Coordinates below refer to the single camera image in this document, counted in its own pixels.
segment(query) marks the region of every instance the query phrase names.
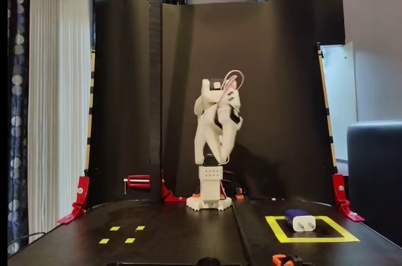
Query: white 3d-printed robot arm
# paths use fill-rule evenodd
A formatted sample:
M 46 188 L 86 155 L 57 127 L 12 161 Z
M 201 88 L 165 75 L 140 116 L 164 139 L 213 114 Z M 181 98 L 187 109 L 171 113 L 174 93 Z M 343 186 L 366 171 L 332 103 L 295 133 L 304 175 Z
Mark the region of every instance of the white 3d-printed robot arm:
M 194 113 L 198 119 L 194 139 L 195 163 L 198 165 L 200 193 L 187 198 L 187 206 L 193 210 L 216 208 L 224 210 L 232 204 L 226 197 L 223 187 L 223 167 L 229 161 L 237 131 L 243 119 L 240 116 L 239 87 L 237 75 L 229 78 L 229 72 L 223 82 L 202 80 L 201 96 L 195 101 Z M 208 144 L 218 165 L 204 164 L 204 147 Z
M 195 101 L 194 113 L 198 117 L 195 134 L 195 163 L 204 163 L 204 146 L 208 144 L 218 164 L 227 162 L 241 128 L 239 91 L 236 81 L 231 87 L 221 89 L 219 82 L 202 80 L 201 96 Z

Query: black backdrop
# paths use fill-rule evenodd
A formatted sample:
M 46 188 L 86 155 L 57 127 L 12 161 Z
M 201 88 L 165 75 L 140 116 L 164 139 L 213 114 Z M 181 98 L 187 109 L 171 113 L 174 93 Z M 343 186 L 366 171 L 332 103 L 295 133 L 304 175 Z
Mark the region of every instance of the black backdrop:
M 89 206 L 146 194 L 123 178 L 149 174 L 148 2 L 96 0 L 97 49 Z M 327 114 L 311 0 L 163 6 L 163 167 L 189 196 L 197 182 L 193 114 L 203 78 L 231 69 L 244 125 L 230 163 L 254 198 L 333 203 Z

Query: red clamp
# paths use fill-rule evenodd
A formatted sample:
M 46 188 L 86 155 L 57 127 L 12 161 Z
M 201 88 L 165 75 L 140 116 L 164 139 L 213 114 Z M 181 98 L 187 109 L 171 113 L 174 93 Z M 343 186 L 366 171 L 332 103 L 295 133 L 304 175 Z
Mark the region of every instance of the red clamp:
M 127 176 L 127 178 L 124 178 L 124 193 L 126 193 L 126 187 L 149 189 L 151 187 L 151 184 L 149 183 L 149 175 Z M 186 202 L 186 198 L 173 195 L 173 192 L 165 186 L 165 180 L 163 177 L 161 182 L 161 192 L 162 200 L 164 202 Z
M 81 176 L 78 181 L 77 200 L 73 203 L 73 210 L 70 214 L 58 220 L 59 224 L 69 224 L 71 221 L 77 219 L 84 214 L 85 207 L 87 206 L 87 195 L 89 188 L 89 177 Z
M 129 188 L 149 189 L 151 187 L 149 175 L 130 175 L 124 179 L 124 182 Z
M 344 176 L 342 174 L 334 174 L 332 175 L 332 182 L 335 191 L 335 205 L 338 210 L 352 221 L 364 221 L 364 218 L 360 217 L 349 208 L 350 201 L 346 199 Z

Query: vertical pole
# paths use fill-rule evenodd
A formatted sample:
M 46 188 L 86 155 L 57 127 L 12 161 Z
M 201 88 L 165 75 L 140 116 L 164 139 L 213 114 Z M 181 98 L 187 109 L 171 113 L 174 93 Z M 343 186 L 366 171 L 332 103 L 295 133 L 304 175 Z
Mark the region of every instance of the vertical pole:
M 151 202 L 161 202 L 162 0 L 149 0 L 149 161 Z

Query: small object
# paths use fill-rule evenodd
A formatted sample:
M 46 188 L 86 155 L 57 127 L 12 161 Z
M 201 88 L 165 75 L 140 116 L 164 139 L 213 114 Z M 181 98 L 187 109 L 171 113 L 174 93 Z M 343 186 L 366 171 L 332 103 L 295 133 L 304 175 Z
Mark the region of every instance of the small object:
M 303 262 L 297 255 L 274 255 L 272 262 L 275 266 L 314 266 L 312 263 Z
M 285 220 L 294 231 L 314 231 L 315 218 L 303 210 L 286 210 Z
M 236 192 L 236 199 L 237 200 L 244 200 L 243 190 L 241 188 L 238 188 L 238 187 L 235 187 L 234 190 Z

